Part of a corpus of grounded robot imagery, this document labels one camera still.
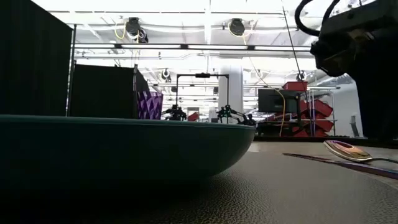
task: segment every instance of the monitor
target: monitor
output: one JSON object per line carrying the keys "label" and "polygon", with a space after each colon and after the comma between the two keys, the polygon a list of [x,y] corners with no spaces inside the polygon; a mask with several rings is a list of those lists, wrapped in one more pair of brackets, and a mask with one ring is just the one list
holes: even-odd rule
{"label": "monitor", "polygon": [[[299,113],[299,92],[292,90],[279,90],[285,97],[285,113]],[[259,112],[282,113],[284,101],[281,95],[275,90],[258,89]]]}

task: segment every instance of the black partition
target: black partition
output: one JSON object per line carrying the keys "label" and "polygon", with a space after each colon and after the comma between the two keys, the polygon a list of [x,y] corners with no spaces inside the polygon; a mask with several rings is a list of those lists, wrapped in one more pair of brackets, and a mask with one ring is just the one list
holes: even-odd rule
{"label": "black partition", "polygon": [[[139,72],[136,77],[137,91],[149,90]],[[70,116],[135,118],[133,83],[133,68],[76,65]]]}
{"label": "black partition", "polygon": [[72,29],[32,1],[2,1],[0,114],[65,116]]}

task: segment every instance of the red box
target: red box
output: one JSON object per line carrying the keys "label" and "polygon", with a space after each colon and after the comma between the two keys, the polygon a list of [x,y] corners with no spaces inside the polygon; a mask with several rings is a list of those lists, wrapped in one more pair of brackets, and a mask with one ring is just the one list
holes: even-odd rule
{"label": "red box", "polygon": [[287,82],[283,85],[284,90],[306,91],[308,82]]}
{"label": "red box", "polygon": [[[309,119],[306,114],[301,115],[302,119]],[[315,125],[322,128],[325,132],[329,132],[333,127],[333,122],[331,121],[317,121],[317,119],[326,119],[322,114],[315,115]]]}
{"label": "red box", "polygon": [[321,129],[315,131],[315,137],[327,137],[328,135]]}
{"label": "red box", "polygon": [[[296,132],[296,131],[298,131],[298,130],[299,130],[298,127],[294,127],[294,128],[293,128],[293,132]],[[293,137],[302,137],[302,138],[304,138],[304,137],[310,137],[310,136],[308,135],[308,133],[306,132],[306,130],[303,129],[303,130],[301,130],[301,131],[295,133],[295,134],[293,135]]]}
{"label": "red box", "polygon": [[[331,112],[333,112],[333,108],[326,103],[320,101],[320,100],[315,100],[314,102],[315,105],[315,111],[318,113],[321,113],[324,117],[329,117],[331,115]],[[304,100],[300,101],[300,109],[301,113],[305,112],[307,110],[307,103],[304,102]]]}

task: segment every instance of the purple object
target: purple object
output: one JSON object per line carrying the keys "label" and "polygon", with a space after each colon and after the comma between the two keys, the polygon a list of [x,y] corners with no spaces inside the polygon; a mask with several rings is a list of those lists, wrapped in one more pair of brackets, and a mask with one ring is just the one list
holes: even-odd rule
{"label": "purple object", "polygon": [[138,119],[160,119],[162,114],[163,94],[142,91],[137,95]]}

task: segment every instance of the white column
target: white column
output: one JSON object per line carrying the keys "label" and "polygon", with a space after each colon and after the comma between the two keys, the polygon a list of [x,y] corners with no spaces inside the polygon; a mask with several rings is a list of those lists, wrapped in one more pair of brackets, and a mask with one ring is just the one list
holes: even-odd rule
{"label": "white column", "polygon": [[[236,110],[237,112],[243,113],[243,68],[241,64],[241,59],[222,59],[219,74],[229,75],[229,105],[231,105],[231,108]],[[227,104],[227,83],[228,82],[225,77],[219,77],[219,110],[222,106],[225,106]],[[229,121],[229,123],[236,123],[232,119],[230,119]]]}

